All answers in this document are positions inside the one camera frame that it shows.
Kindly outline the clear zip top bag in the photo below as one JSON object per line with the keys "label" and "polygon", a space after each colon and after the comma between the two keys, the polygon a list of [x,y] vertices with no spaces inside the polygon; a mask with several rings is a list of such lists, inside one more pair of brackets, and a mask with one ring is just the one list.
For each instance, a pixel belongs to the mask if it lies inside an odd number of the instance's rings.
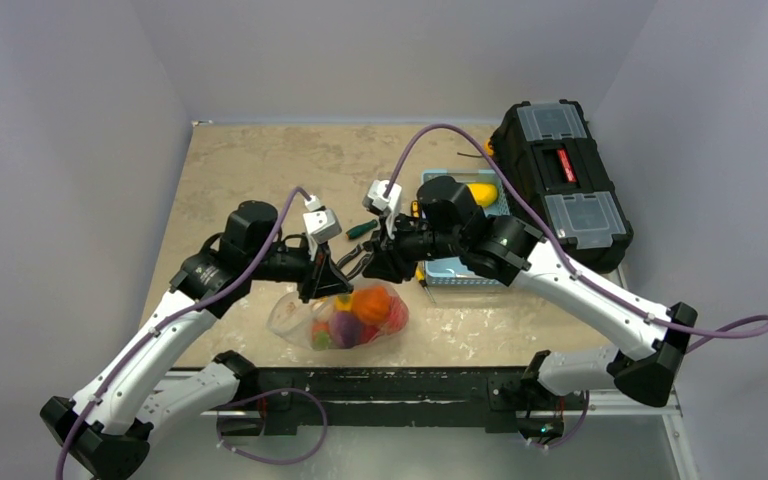
{"label": "clear zip top bag", "polygon": [[361,279],[350,293],[300,300],[288,293],[273,307],[266,326],[290,344],[313,351],[350,350],[402,332],[410,310],[394,287]]}

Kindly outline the orange carrot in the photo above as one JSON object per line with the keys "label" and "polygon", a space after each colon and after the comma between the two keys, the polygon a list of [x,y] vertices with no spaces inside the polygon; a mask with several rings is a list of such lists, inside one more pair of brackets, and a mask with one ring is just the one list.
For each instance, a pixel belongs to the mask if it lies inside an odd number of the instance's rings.
{"label": "orange carrot", "polygon": [[333,342],[328,323],[315,322],[311,328],[311,346],[316,351],[333,348]]}

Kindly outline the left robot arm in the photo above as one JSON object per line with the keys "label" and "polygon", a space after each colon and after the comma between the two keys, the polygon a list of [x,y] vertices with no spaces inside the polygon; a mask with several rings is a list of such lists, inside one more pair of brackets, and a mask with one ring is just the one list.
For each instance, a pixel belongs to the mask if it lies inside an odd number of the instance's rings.
{"label": "left robot arm", "polygon": [[57,478],[75,460],[94,479],[126,479],[180,420],[215,407],[258,406],[269,397],[259,369],[233,351],[176,386],[157,385],[256,281],[292,283],[305,301],[350,290],[330,253],[329,241],[341,232],[334,211],[308,197],[298,246],[282,232],[288,212],[262,201],[241,203],[224,229],[182,263],[114,359],[75,394],[44,404],[41,419],[60,446]]}

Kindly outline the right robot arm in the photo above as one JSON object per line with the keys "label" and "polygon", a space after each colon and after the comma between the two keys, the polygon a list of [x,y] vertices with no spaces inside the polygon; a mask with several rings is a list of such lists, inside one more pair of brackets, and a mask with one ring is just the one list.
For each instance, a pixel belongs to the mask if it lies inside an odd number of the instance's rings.
{"label": "right robot arm", "polygon": [[381,228],[366,244],[371,258],[364,277],[401,283],[421,261],[457,258],[480,277],[550,301],[611,343],[536,355],[521,381],[529,404],[544,407],[575,391],[614,387],[643,405],[666,405],[688,350],[686,330],[697,318],[692,307],[666,307],[619,287],[556,250],[532,225],[510,215],[486,215],[468,188],[450,176],[423,184],[418,202],[421,217],[406,215],[400,186],[372,183],[363,205]]}

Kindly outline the orange small pumpkin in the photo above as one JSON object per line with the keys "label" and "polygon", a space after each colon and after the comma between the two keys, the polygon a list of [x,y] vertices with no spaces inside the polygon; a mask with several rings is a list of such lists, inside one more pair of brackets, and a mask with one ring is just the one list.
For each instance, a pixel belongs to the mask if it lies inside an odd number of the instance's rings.
{"label": "orange small pumpkin", "polygon": [[390,306],[390,293],[383,286],[362,288],[352,295],[351,311],[366,325],[379,326],[385,323]]}

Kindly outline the yellow bell pepper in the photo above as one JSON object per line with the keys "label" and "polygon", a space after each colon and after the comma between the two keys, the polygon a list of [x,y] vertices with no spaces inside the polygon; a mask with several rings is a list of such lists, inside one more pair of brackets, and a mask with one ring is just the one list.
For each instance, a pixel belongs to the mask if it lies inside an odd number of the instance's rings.
{"label": "yellow bell pepper", "polygon": [[343,294],[337,295],[334,301],[335,310],[338,312],[351,312],[352,311],[352,295]]}

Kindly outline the purple eggplant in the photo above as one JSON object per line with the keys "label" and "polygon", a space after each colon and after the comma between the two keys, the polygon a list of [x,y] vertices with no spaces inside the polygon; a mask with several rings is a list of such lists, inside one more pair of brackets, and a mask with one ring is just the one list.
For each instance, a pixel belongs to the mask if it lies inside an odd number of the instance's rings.
{"label": "purple eggplant", "polygon": [[336,312],[329,321],[333,344],[350,349],[360,343],[365,325],[351,312]]}

